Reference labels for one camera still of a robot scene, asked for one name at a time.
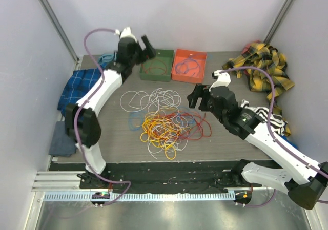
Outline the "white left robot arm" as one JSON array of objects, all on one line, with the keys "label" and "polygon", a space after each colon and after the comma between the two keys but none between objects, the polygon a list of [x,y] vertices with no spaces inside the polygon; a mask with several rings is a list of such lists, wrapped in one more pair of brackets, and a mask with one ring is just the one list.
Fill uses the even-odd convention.
[{"label": "white left robot arm", "polygon": [[76,103],[66,105],[66,134],[76,142],[85,159],[86,170],[93,173],[91,182],[99,189],[108,185],[109,175],[104,173],[106,162],[99,146],[101,127],[98,115],[110,96],[132,74],[133,67],[156,56],[147,36],[143,35],[141,40],[145,45],[144,49],[132,36],[121,35],[115,53],[116,59],[106,64],[100,72],[99,80],[87,94]]}]

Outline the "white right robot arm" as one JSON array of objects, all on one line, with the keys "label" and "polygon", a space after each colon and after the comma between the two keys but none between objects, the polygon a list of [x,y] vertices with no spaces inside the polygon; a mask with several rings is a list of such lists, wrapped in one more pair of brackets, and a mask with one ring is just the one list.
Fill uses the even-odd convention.
[{"label": "white right robot arm", "polygon": [[274,133],[254,111],[238,105],[226,86],[197,84],[187,96],[189,108],[201,99],[199,110],[211,112],[231,134],[254,145],[280,168],[272,169],[242,159],[231,169],[236,186],[260,184],[283,192],[298,206],[311,210],[327,188],[327,162],[319,163]]}]

